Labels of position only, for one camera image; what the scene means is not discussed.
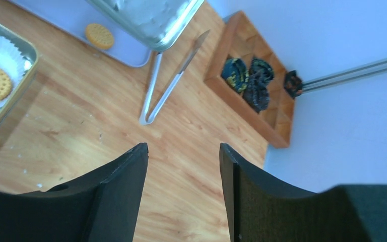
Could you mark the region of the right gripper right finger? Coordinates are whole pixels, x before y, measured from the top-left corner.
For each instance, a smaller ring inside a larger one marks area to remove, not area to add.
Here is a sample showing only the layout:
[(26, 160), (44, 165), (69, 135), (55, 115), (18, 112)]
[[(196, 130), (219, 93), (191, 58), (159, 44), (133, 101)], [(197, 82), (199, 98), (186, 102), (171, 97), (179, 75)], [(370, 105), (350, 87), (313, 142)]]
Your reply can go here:
[(231, 241), (387, 241), (387, 185), (338, 185), (321, 193), (293, 186), (219, 151)]

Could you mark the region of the silver tin lid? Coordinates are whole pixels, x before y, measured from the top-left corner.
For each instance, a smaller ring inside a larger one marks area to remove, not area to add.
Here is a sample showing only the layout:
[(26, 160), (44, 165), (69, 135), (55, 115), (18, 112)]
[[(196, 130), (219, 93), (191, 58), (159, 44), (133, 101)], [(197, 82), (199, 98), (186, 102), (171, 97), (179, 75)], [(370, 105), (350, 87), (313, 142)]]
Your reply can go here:
[(150, 49), (171, 48), (204, 0), (134, 0), (88, 3)]

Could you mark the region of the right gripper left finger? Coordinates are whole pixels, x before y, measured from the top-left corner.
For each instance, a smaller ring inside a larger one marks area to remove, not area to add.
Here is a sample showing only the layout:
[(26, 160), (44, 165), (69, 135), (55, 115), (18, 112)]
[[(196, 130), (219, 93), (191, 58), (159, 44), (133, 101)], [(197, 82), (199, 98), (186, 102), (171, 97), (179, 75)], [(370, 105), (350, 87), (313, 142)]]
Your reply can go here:
[(139, 143), (48, 191), (0, 191), (0, 241), (132, 241), (148, 159)]

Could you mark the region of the metal tongs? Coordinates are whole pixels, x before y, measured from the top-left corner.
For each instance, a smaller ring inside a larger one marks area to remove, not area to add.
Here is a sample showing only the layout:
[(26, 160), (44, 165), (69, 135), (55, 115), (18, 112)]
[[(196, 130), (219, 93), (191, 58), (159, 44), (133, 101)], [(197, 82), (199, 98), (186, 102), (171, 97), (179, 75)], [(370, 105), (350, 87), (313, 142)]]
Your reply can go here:
[(144, 100), (144, 104), (143, 104), (143, 108), (142, 108), (142, 111), (141, 111), (141, 114), (139, 117), (139, 124), (140, 125), (146, 126), (146, 125), (150, 125), (151, 123), (153, 123), (153, 121), (155, 120), (159, 111), (164, 106), (166, 100), (168, 99), (168, 97), (172, 93), (173, 89), (175, 88), (175, 86), (179, 82), (180, 78), (183, 76), (186, 68), (191, 63), (191, 61), (195, 57), (196, 53), (203, 45), (203, 43), (206, 40), (207, 36), (209, 35), (210, 31), (211, 31), (210, 29), (205, 31), (196, 39), (196, 41), (193, 45), (192, 51), (189, 53), (187, 58), (185, 58), (184, 63), (181, 66), (181, 68), (179, 69), (178, 73), (174, 76), (173, 80), (170, 82), (167, 89), (162, 94), (162, 96), (159, 99), (159, 101), (157, 102), (156, 106), (153, 108), (153, 110), (148, 115), (164, 52), (160, 51), (156, 54), (156, 58), (155, 58), (155, 62), (153, 65), (153, 70), (152, 70), (152, 74), (151, 74), (151, 78), (150, 78), (149, 87), (148, 87), (148, 90), (147, 90), (147, 93), (145, 96), (145, 100)]

